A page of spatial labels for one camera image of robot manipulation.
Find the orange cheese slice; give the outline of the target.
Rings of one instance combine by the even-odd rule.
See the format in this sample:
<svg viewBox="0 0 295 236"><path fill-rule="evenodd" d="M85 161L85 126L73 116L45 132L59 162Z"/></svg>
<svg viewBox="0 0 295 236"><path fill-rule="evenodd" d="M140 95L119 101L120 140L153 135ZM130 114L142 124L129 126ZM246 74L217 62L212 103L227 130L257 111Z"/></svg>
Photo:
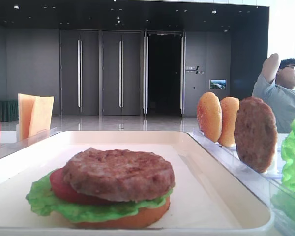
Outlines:
<svg viewBox="0 0 295 236"><path fill-rule="evenodd" d="M29 124L29 137L50 130L54 97L38 97L34 101Z"/></svg>
<svg viewBox="0 0 295 236"><path fill-rule="evenodd" d="M37 98L34 95L18 94L19 141L29 137L32 109Z"/></svg>

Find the brown meat patty on burger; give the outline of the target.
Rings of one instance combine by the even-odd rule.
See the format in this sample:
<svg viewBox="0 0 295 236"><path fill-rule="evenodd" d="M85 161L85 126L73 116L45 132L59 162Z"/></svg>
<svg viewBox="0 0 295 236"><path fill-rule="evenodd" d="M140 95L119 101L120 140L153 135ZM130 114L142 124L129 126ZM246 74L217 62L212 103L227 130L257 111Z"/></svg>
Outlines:
<svg viewBox="0 0 295 236"><path fill-rule="evenodd" d="M63 180L76 192L111 202L153 200L175 186L169 161L153 152L92 147L64 166Z"/></svg>

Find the standing brown meat patty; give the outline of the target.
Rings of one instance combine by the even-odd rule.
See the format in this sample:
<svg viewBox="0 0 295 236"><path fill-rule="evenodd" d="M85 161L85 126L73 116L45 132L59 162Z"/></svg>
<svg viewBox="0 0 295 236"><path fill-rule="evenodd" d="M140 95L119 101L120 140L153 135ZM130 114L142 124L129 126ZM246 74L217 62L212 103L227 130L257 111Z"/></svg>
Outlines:
<svg viewBox="0 0 295 236"><path fill-rule="evenodd" d="M240 101L234 137L240 161L258 173L267 171L273 162L278 139L271 107L253 96Z"/></svg>

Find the red tomato slice on burger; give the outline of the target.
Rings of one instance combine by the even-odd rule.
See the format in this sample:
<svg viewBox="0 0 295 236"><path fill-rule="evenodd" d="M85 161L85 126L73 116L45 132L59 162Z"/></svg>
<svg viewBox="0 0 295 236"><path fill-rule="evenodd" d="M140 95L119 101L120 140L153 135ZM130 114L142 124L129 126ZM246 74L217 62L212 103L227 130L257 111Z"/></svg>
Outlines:
<svg viewBox="0 0 295 236"><path fill-rule="evenodd" d="M110 205L114 203L95 196L77 193L70 184L64 182L62 170L63 168L60 168L50 174L51 189L58 198L83 205Z"/></svg>

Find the standing orange cheese slice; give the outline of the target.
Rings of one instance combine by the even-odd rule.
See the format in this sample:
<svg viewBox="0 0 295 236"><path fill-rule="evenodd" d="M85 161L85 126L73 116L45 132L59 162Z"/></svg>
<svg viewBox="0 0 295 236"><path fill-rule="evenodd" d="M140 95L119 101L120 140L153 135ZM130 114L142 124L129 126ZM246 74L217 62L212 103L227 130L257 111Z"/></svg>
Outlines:
<svg viewBox="0 0 295 236"><path fill-rule="evenodd" d="M32 109L37 98L34 95L18 94L19 141L29 137Z"/></svg>

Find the green lettuce leaf on burger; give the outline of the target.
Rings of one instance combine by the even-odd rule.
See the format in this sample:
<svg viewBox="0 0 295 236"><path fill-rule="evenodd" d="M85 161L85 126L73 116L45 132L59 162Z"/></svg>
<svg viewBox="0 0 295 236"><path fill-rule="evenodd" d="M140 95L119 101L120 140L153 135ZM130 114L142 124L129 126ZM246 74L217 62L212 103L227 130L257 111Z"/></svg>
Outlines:
<svg viewBox="0 0 295 236"><path fill-rule="evenodd" d="M49 216L52 212L57 212L72 223L98 223L134 216L138 214L141 208L158 208L164 205L166 198L172 194L171 189L165 195L153 200L117 202L110 205L70 203L58 198L51 189L50 174L52 172L32 183L30 192L26 195L26 200L31 205L32 212L40 216Z"/></svg>

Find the standing bun slice far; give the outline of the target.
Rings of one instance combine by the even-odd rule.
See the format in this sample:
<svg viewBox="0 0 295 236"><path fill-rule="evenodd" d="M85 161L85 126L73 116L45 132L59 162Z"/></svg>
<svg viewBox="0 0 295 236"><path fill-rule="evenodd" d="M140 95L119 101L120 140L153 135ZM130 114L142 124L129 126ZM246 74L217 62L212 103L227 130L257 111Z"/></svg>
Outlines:
<svg viewBox="0 0 295 236"><path fill-rule="evenodd" d="M217 142L222 132L222 109L213 92L204 93L197 104L197 121L203 134Z"/></svg>

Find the standing bun slice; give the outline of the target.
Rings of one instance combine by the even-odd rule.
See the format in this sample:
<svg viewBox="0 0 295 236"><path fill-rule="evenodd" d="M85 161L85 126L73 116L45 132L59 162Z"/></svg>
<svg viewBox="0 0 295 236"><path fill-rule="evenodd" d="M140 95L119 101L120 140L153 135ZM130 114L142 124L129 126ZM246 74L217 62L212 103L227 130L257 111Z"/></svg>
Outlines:
<svg viewBox="0 0 295 236"><path fill-rule="evenodd" d="M237 111L239 110L239 99L225 97L221 100L222 108L222 132L218 142L230 147L235 144L234 131Z"/></svg>
<svg viewBox="0 0 295 236"><path fill-rule="evenodd" d="M203 134L217 142L222 132L222 109L213 92L204 93L197 104L197 121Z"/></svg>

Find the standing bun slice near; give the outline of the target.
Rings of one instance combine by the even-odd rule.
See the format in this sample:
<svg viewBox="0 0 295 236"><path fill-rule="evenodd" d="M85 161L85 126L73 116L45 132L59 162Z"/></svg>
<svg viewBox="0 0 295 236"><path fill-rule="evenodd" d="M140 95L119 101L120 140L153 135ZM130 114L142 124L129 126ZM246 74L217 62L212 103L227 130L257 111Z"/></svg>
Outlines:
<svg viewBox="0 0 295 236"><path fill-rule="evenodd" d="M222 132L218 142L230 147L235 144L234 131L237 111L239 110L239 99L225 97L221 100L222 108Z"/></svg>

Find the cream rectangular tray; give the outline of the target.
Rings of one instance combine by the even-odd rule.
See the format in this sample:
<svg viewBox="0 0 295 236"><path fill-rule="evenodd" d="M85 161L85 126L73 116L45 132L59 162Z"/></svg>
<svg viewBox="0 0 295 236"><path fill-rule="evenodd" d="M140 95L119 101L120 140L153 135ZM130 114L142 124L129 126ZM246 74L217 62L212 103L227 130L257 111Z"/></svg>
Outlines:
<svg viewBox="0 0 295 236"><path fill-rule="evenodd" d="M32 183L89 147L171 162L176 185L164 217L142 230L83 230L57 213L33 213L25 199ZM273 225L273 211L183 132L66 131L0 159L0 236L266 236Z"/></svg>

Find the bottom bun slice on tray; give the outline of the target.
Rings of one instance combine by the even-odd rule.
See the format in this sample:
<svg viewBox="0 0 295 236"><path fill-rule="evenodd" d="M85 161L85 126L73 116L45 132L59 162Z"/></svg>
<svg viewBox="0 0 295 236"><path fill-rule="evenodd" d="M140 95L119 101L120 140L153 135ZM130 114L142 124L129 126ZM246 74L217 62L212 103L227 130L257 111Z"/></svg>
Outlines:
<svg viewBox="0 0 295 236"><path fill-rule="evenodd" d="M104 222L81 222L75 223L79 228L86 229L142 229L159 221L169 210L170 197L166 198L164 205L158 208L141 208L137 215L127 216L117 220L108 220Z"/></svg>

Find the person in grey shirt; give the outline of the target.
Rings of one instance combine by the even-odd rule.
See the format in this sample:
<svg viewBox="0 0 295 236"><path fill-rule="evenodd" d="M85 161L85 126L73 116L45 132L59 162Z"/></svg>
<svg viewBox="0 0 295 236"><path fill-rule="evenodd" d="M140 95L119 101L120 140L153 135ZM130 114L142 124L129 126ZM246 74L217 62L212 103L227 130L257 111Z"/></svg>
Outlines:
<svg viewBox="0 0 295 236"><path fill-rule="evenodd" d="M271 54L263 63L252 96L271 107L278 133L290 133L295 119L295 59Z"/></svg>

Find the green draped table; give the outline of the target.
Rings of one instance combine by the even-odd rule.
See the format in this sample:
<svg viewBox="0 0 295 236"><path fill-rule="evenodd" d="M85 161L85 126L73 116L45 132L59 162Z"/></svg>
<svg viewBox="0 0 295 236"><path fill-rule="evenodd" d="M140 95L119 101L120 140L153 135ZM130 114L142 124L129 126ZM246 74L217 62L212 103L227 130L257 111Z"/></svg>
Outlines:
<svg viewBox="0 0 295 236"><path fill-rule="evenodd" d="M18 100L0 101L0 122L17 121L18 117Z"/></svg>

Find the small wall screen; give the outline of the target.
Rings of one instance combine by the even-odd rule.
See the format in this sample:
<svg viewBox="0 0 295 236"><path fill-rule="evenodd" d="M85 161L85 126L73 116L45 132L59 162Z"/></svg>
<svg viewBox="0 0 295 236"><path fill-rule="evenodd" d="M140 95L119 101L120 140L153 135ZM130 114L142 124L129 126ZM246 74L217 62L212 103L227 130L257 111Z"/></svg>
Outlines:
<svg viewBox="0 0 295 236"><path fill-rule="evenodd" d="M209 82L210 89L226 89L226 80L214 80Z"/></svg>

